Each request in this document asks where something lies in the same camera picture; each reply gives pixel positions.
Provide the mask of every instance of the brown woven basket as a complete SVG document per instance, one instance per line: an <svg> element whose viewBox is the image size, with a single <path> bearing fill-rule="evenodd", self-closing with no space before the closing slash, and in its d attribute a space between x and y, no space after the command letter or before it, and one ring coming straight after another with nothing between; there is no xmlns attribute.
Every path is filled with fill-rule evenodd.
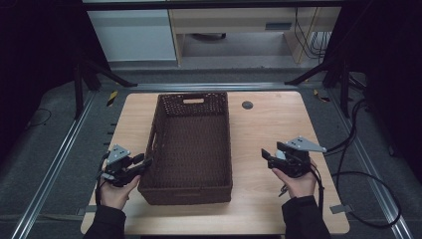
<svg viewBox="0 0 422 239"><path fill-rule="evenodd" d="M227 93L159 95L138 191L151 205L231 200Z"/></svg>

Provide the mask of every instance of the wooden tabletop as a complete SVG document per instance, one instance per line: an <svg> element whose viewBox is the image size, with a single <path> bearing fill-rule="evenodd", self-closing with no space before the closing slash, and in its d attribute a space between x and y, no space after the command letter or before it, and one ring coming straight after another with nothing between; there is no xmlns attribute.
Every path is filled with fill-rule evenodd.
<svg viewBox="0 0 422 239"><path fill-rule="evenodd" d="M145 152L158 94L132 94L126 99L111 145ZM253 103L245 110L242 102ZM278 197L283 186L261 148L276 151L277 141L299 135L315 142L317 137L302 97L296 92L228 93L233 166L232 200L228 203L151 206L134 189L123 211L125 234L135 235L236 235L284 234L282 204L289 195ZM325 188L323 220L331 234L349 230L344 213L332 214L330 206L340 204L322 153L311 152ZM95 205L94 195L90 205ZM86 233L94 219L87 213L81 227Z"/></svg>

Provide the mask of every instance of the black floor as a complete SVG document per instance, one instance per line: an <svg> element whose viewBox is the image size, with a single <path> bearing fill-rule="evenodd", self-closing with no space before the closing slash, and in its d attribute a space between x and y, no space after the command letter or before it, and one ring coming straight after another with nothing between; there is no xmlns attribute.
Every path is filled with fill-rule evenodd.
<svg viewBox="0 0 422 239"><path fill-rule="evenodd" d="M209 70L121 72L119 74L125 79L137 83L183 82L195 84L198 82L288 81L294 76L298 76L301 71ZM303 83L296 91L303 96L319 143L330 148L345 139L347 131L334 106L334 99L331 99L331 102L324 102L314 96L314 89L318 89L322 97L330 97L328 91L321 86L320 79L321 76L312 78L309 83ZM111 107L107 107L106 103L113 90L118 90L117 98ZM78 208L88 204L95 185L98 164L101 156L107 151L112 138L113 124L118 121L125 97L135 92L137 91L126 90L109 80L104 80L101 90L95 92L92 107L43 203L40 215L75 215ZM362 93L350 90L350 95L351 108L362 98ZM85 98L88 97L89 93L85 92ZM73 84L66 84L46 93L40 104L40 109L51 112L51 117L41 125L29 127L21 135L18 143L8 155L7 163L0 171L0 238L10 238L13 234L18 220L37 193L68 130L74 123ZM46 120L49 116L48 111L37 111L31 124ZM405 160L389 155L389 144L382 136L370 109L368 111L361 110L357 119L358 137L382 179L392 188L399 199L403 219L410 234L413 235L413 238L422 238L422 228L420 227L422 223L421 184L416 180ZM331 172L336 172L340 155L341 153L338 153L326 157ZM342 169L362 171L363 167L358 157L356 149L351 146L345 154ZM359 176L342 176L339 192L343 202L352 205L357 216L371 223L387 222L382 204L380 205L375 197L368 179ZM375 229L362 224L349 215L347 218L350 223L350 231L345 235L333 236L334 238L401 238L395 235L390 228ZM82 222L78 218L70 219L75 218L52 220L40 216L32 225L28 238L82 238L83 234L80 231ZM138 238L138 236L129 236L128 238Z"/></svg>

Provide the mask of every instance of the cable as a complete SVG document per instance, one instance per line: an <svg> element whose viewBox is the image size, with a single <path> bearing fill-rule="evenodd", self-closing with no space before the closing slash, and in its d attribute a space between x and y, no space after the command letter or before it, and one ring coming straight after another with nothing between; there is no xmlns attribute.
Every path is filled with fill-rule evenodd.
<svg viewBox="0 0 422 239"><path fill-rule="evenodd" d="M354 105L353 110L352 110L352 126L350 129L350 135L348 136L348 138L346 138L343 142L339 143L338 145L329 148L326 152L332 152L336 149L341 148L342 146L348 145L351 141L352 138L354 138L355 134L356 134L356 117L357 117L357 112L360 110L361 105L366 101L366 99L362 99L359 102L356 103L356 105Z"/></svg>
<svg viewBox="0 0 422 239"><path fill-rule="evenodd" d="M347 151L348 147L351 145L351 143L352 143L352 142L353 142L353 140L355 139L356 134L357 134L357 129L356 129L356 118L357 118L357 113L358 113L358 111L359 111L362 107L364 107L363 103L365 103L365 99L360 100L360 101L359 101L359 102L357 102L357 103L354 105L354 107L353 107L353 110L352 110L352 127L351 127L351 130L350 130L350 135L349 135L349 137L348 137L345 141L343 141L343 142L341 142L340 144L338 144L337 146L335 146L335 147L333 147L333 148L329 149L329 151L333 151L333 150L336 150L336 149L338 149L338 148L340 148L340 147L342 147L342 146L343 146L343 150L341 150L342 154L341 154L340 161L339 161L339 164L338 164L337 173L333 173L331 176L335 176L335 177L336 177L336 179L335 179L335 187L337 188L337 191L338 191L338 197L339 197L339 199L340 199L341 203L342 203L342 198L341 198L341 195L340 195L340 193L339 193L339 178L340 178L340 176L341 176L341 175L345 175L345 174L364 175L364 176L368 176L368 177L370 177L370 178L372 178L372 179L376 180L377 182L381 183L381 184L382 184L382 185L383 185L383 186L384 186L384 187L388 190L388 192L390 193L391 197L392 197L392 198L393 198L393 200L394 200L394 203L395 203L395 204L396 204L396 206L397 206L397 216L396 216L396 218L395 218L392 222L390 222L390 223L388 223L388 224L379 225L379 224L374 224L374 223L367 222L367 221L365 221L365 220L361 219L360 217L356 216L356 215L355 215L354 213L352 213L352 212L349 212L349 214L350 214L352 217L354 217L356 220L360 221L361 223L363 223L363 224L365 224L365 225L367 225L367 226L374 227L374 228L378 228L378 229L390 228L391 226L393 226L394 224L396 224L396 223L397 223L397 221L398 221L398 220L400 219L400 217L401 217L401 205L400 205L400 203L399 203L398 199L395 197L394 193L392 192L391 188L390 188L390 187L388 187L388 185L386 185L386 184L385 184L383 181L381 181L379 178L377 178L377 177L375 177L375 176L373 176L373 175L370 175L370 174L368 174L368 173L365 173L365 172L359 172L359 171L341 171L341 167L342 167L342 164L343 164L343 162L344 162L344 156L345 156L345 153L346 153L346 151Z"/></svg>
<svg viewBox="0 0 422 239"><path fill-rule="evenodd" d="M302 43L302 41L299 39L299 36L297 34L298 27L301 31L302 36L305 39L305 43ZM315 43L317 43L318 33L314 33L313 39L312 39L312 42L311 42L311 46L309 46L308 45L308 37L305 36L304 30L302 29L301 24L299 23L299 20L298 20L298 8L295 8L295 36L296 36L296 39L298 40L299 44L302 46L302 49L304 50L304 52L305 52L305 54L307 55L308 58L318 59L318 61L320 61L320 59L323 58L323 56L325 54L326 46L327 46L326 35L327 35L327 32L322 33L321 44L320 44L319 48L317 48L317 47L315 47Z"/></svg>
<svg viewBox="0 0 422 239"><path fill-rule="evenodd" d="M398 201L397 197L394 195L393 191L391 190L391 188L387 184L385 184L385 182L381 181L379 178L377 178L373 175L370 175L370 174L365 173L365 172L359 172L359 171L343 171L343 172L333 173L331 176L336 176L337 178L339 178L340 175L346 175L346 174L368 176L368 177L374 179L375 181L381 183L388 190L391 197L393 198L394 203L397 206L397 216L392 222L390 222L388 224L379 225L379 224L370 223L370 222L367 222L367 221L363 220L362 218L356 216L354 213L349 212L349 214L352 217L354 217L356 220L360 221L361 223L363 223L367 226L375 227L375 228L379 228L379 229L390 228L391 226L393 226L394 224L397 223L397 221L400 219L401 213L402 213L401 205L400 205L400 202Z"/></svg>
<svg viewBox="0 0 422 239"><path fill-rule="evenodd" d="M47 112L49 115L48 115L48 117L47 117L45 120L43 120L42 122L38 122L38 123L35 123L35 124L29 124L29 125L26 127L26 129L28 129L28 128L30 128L30 127L34 127L34 126L38 126L38 125L44 124L44 123L46 123L46 122L50 119L50 117L52 116L52 112L50 112L50 111L49 111L49 110L47 110L47 109L44 109L44 108L39 108L39 109L37 109L37 110L36 110L36 112L38 112L38 111L45 111L45 112Z"/></svg>
<svg viewBox="0 0 422 239"><path fill-rule="evenodd" d="M309 50L309 46L308 46L308 44L307 44L307 37L305 36L305 34L304 34L304 31L302 31L302 27L301 27L301 25L299 24L299 21L298 21L298 8L296 7L295 8L295 36L296 36L296 39L298 40L298 42L299 42L299 44L301 44L301 46L302 46L302 49L304 50L304 52L305 52L305 54L307 55L307 57L308 58L310 58L310 59L317 59L316 57L310 57L310 55L308 55L308 52L307 52L307 49L305 48L305 45L302 43L302 41L299 39L299 37L298 37L298 34L297 34L297 27L299 26L299 28L300 28L300 30L301 30L301 32L302 32L302 35L304 36L304 38L305 38L305 45L307 45L307 47L308 47L308 50Z"/></svg>
<svg viewBox="0 0 422 239"><path fill-rule="evenodd" d="M102 184L100 184L100 183L102 181L103 164L105 163L105 160L106 160L106 158L108 158L108 156L109 156L109 152L103 155L102 160L100 162L98 174L97 174L97 186L96 186L96 205L97 206L102 205L101 189L102 189L103 185L105 184L105 181Z"/></svg>
<svg viewBox="0 0 422 239"><path fill-rule="evenodd" d="M318 201L317 201L317 207L320 211L320 214L322 214L322 210L323 210L323 186L322 186L322 179L320 177L320 173L317 170L317 168L311 164L311 167L314 168L314 170L311 170L311 173L313 174L313 176L316 178L316 182L318 185Z"/></svg>

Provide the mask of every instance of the white cabinet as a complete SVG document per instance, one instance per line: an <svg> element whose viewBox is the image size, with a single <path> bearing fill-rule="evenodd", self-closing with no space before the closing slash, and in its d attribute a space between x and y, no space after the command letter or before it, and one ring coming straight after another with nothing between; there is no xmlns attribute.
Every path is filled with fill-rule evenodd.
<svg viewBox="0 0 422 239"><path fill-rule="evenodd" d="M88 14L111 66L113 63L124 65L151 61L173 61L175 64L176 56L167 10L90 11Z"/></svg>

